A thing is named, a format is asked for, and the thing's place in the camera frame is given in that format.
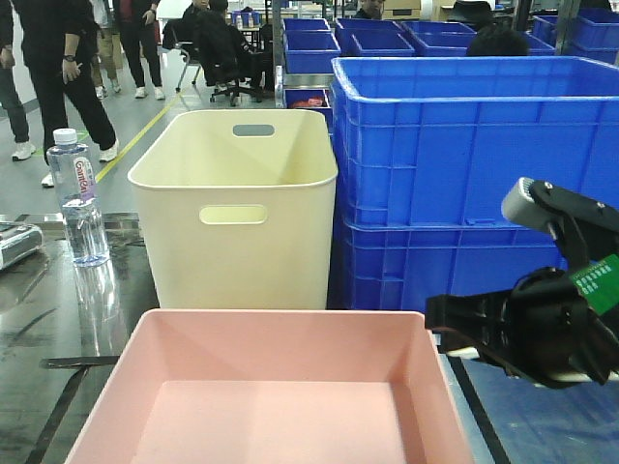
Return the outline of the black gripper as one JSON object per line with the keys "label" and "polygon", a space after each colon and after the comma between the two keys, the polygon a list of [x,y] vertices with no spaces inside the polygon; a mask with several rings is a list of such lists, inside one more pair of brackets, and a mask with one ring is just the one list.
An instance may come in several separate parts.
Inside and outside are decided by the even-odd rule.
{"label": "black gripper", "polygon": [[618,378],[618,212],[596,199],[534,181],[553,215],[551,237],[566,269],[543,267],[507,290],[427,299],[439,350],[477,359],[551,389]]}

